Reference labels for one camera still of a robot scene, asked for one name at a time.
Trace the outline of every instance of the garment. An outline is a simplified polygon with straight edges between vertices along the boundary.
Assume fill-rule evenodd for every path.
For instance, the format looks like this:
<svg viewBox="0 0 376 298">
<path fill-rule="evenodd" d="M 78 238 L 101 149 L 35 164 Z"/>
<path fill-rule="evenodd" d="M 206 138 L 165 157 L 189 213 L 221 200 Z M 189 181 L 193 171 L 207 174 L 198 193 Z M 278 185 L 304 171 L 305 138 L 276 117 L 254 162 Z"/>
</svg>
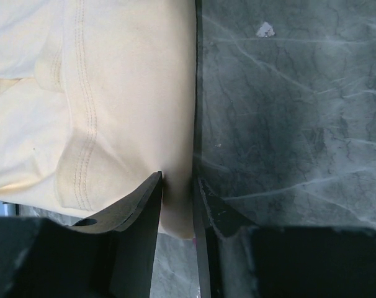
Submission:
<svg viewBox="0 0 376 298">
<path fill-rule="evenodd" d="M 159 229 L 190 238 L 194 2 L 12 3 L 0 1 L 0 200 L 88 217 L 162 171 Z"/>
</svg>

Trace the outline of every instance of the folded cloth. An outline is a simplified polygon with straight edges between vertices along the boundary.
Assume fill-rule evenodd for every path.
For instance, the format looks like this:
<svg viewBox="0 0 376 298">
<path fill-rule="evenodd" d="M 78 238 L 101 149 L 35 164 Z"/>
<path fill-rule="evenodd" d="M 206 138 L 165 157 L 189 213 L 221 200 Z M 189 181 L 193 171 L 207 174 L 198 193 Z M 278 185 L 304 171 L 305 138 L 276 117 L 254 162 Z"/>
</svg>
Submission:
<svg viewBox="0 0 376 298">
<path fill-rule="evenodd" d="M 159 231 L 192 237 L 194 1 L 5 2 L 0 200 L 89 217 L 162 171 Z"/>
</svg>

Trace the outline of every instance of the cream fabric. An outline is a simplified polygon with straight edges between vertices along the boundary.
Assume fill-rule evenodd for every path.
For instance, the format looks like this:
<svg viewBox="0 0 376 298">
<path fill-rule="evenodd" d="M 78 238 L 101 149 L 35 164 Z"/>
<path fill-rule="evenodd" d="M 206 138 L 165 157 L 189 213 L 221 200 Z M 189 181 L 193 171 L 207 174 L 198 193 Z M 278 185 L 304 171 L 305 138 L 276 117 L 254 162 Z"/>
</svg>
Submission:
<svg viewBox="0 0 376 298">
<path fill-rule="evenodd" d="M 162 171 L 159 230 L 191 237 L 194 1 L 0 0 L 2 22 L 0 200 L 87 217 Z"/>
</svg>

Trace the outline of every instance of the cloth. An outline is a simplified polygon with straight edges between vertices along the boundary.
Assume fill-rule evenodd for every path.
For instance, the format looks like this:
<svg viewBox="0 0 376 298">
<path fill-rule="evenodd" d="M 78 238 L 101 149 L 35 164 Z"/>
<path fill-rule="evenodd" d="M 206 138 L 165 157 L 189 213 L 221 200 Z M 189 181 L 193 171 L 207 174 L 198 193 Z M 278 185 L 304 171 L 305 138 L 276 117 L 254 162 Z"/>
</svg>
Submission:
<svg viewBox="0 0 376 298">
<path fill-rule="evenodd" d="M 193 235 L 193 0 L 0 0 L 0 200 L 89 217 L 151 173 Z"/>
</svg>

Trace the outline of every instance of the beige garment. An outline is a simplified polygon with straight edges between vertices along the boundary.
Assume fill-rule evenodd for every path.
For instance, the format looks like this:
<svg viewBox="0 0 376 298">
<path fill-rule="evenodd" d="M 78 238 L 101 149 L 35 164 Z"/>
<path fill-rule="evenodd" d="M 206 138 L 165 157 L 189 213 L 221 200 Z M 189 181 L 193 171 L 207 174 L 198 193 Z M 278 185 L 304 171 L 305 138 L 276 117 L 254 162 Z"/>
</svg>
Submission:
<svg viewBox="0 0 376 298">
<path fill-rule="evenodd" d="M 0 200 L 87 217 L 162 171 L 159 230 L 192 237 L 194 1 L 41 2 L 35 69 L 3 67 L 27 78 L 0 94 Z"/>
</svg>

